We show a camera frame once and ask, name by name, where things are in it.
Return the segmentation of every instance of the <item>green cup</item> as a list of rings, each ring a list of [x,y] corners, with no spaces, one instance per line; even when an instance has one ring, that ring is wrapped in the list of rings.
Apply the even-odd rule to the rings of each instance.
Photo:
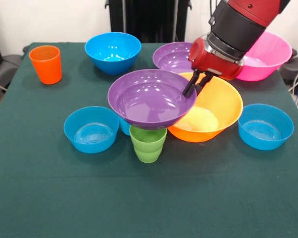
[[[144,163],[152,163],[159,158],[166,136],[167,128],[144,130],[133,125],[130,127],[130,137],[135,153]]]

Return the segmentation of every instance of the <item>orange cup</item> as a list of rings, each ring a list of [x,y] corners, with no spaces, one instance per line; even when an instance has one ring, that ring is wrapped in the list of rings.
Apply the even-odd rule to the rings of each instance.
[[[180,75],[190,80],[193,74]],[[201,74],[197,83],[204,76]],[[168,130],[181,140],[204,142],[233,125],[242,111],[243,100],[239,92],[225,80],[213,77],[205,85],[190,111]]]
[[[55,84],[62,78],[61,55],[55,46],[38,46],[30,51],[29,58],[40,81]]]

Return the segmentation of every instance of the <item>pink bowl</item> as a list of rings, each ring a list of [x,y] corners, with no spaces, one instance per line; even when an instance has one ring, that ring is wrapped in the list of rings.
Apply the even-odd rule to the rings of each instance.
[[[290,44],[283,38],[265,31],[244,56],[244,68],[237,79],[260,81],[270,76],[292,56]]]

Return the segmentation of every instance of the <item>wall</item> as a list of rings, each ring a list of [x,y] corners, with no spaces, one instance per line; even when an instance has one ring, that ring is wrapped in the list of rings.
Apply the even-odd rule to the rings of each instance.
[[[191,2],[193,9],[188,11],[186,41],[194,41],[210,30],[208,24],[210,18],[209,0],[191,0]],[[291,0],[267,30],[280,35],[298,50],[298,0]]]
[[[0,50],[21,54],[31,42],[86,42],[110,31],[105,0],[0,0]]]
[[[210,26],[209,0],[191,0],[186,41],[206,34]],[[0,49],[20,54],[31,42],[86,42],[110,31],[105,0],[0,0]],[[298,0],[292,0],[269,26],[298,50]]]

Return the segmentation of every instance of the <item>bowl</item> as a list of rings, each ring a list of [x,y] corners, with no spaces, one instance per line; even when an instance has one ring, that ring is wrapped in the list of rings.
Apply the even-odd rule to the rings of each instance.
[[[238,120],[241,139],[258,150],[280,147],[294,132],[292,119],[282,110],[267,104],[244,107]]]
[[[126,122],[124,119],[122,119],[121,117],[118,117],[118,119],[119,119],[121,131],[125,135],[130,136],[130,124],[128,122]]]
[[[116,140],[118,116],[104,107],[86,107],[65,120],[64,133],[79,151],[92,154],[107,150]]]
[[[286,63],[293,54],[290,44],[265,31],[244,56],[244,67],[237,79],[260,81]]]
[[[159,69],[174,73],[191,72],[191,62],[188,60],[191,46],[189,42],[165,44],[153,53],[153,63]]]
[[[182,95],[188,81],[160,69],[142,69],[118,78],[109,88],[111,108],[129,124],[143,129],[166,128],[194,105],[196,92]]]
[[[190,80],[193,73],[182,73]],[[213,77],[199,94],[192,109],[169,131],[187,142],[211,140],[233,125],[243,111],[243,100],[239,92],[228,82]]]
[[[111,75],[124,73],[133,66],[140,50],[140,41],[122,32],[100,34],[85,44],[85,51],[94,65]]]

